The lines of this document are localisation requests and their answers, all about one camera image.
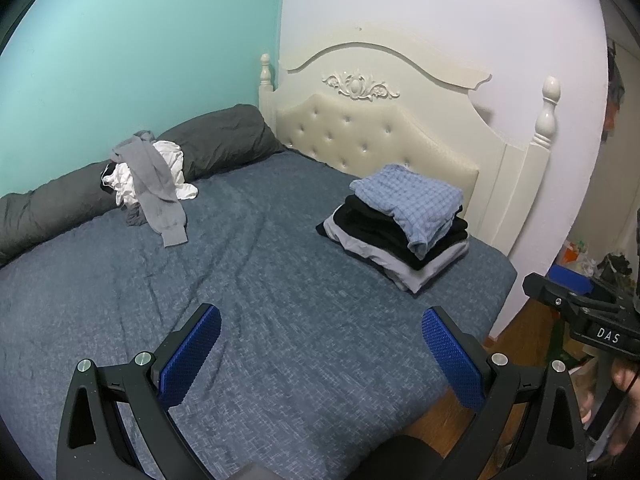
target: wooden floor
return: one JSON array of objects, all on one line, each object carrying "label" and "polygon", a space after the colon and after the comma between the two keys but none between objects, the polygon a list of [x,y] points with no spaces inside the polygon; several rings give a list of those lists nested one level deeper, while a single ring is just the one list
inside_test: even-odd
[{"label": "wooden floor", "polygon": [[[527,304],[511,324],[494,342],[487,340],[485,347],[490,352],[505,354],[510,362],[523,366],[545,365],[553,319],[549,307],[534,300]],[[514,436],[524,405],[515,406],[500,437],[500,445],[508,443]],[[463,408],[449,390],[425,415],[405,430],[406,434],[420,438],[442,456],[453,448],[472,418],[471,410]],[[494,457],[487,463],[481,479],[489,479],[498,472]]]}]

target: stack of folded clothes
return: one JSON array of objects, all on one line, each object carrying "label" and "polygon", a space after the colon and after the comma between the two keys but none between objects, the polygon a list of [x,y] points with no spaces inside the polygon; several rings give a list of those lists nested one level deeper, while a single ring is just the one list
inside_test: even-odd
[{"label": "stack of folded clothes", "polygon": [[316,230],[378,264],[401,290],[418,292],[468,251],[457,187],[398,164],[350,187],[355,195]]}]

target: headboard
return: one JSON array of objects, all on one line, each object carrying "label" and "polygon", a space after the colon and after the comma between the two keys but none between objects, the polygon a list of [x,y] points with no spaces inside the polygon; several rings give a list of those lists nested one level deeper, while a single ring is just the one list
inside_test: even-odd
[{"label": "headboard", "polygon": [[502,140],[468,98],[489,73],[400,32],[363,25],[320,36],[280,59],[275,91],[269,56],[261,62],[260,111],[284,145],[357,177],[399,163],[458,186],[469,233],[509,254],[556,133],[555,78],[544,83],[523,149]]}]

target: bedpost finial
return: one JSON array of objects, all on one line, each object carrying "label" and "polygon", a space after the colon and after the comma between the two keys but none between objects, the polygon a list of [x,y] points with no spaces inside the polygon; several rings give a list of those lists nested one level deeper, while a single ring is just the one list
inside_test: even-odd
[{"label": "bedpost finial", "polygon": [[260,85],[271,84],[271,70],[269,68],[269,62],[271,57],[266,52],[260,56],[260,63],[262,65],[262,71],[260,72]]},{"label": "bedpost finial", "polygon": [[553,76],[546,76],[542,86],[542,97],[558,104],[560,100],[560,82]]},{"label": "bedpost finial", "polygon": [[556,105],[560,100],[560,82],[552,76],[545,79],[542,87],[542,110],[536,119],[536,134],[533,142],[543,148],[550,148],[551,141],[556,136],[558,124],[556,122]]}]

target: bed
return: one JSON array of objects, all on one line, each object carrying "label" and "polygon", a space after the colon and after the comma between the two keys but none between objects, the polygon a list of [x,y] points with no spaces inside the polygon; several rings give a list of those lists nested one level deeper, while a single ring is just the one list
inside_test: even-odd
[{"label": "bed", "polygon": [[[187,244],[165,250],[115,209],[0,269],[0,415],[34,469],[55,476],[81,358],[126,362],[202,302],[220,308],[222,334],[170,413],[216,478],[259,462],[290,480],[338,480],[421,416],[446,387],[422,341],[422,313],[439,304],[462,330],[488,334],[515,279],[505,254],[554,133],[555,80],[522,150],[468,100],[487,78],[367,27],[283,57],[276,91],[263,56],[260,111],[289,149],[198,180],[199,196],[183,203]],[[314,229],[354,175],[390,162],[465,192],[469,253],[417,295]],[[146,471],[161,478],[125,420]]]}]

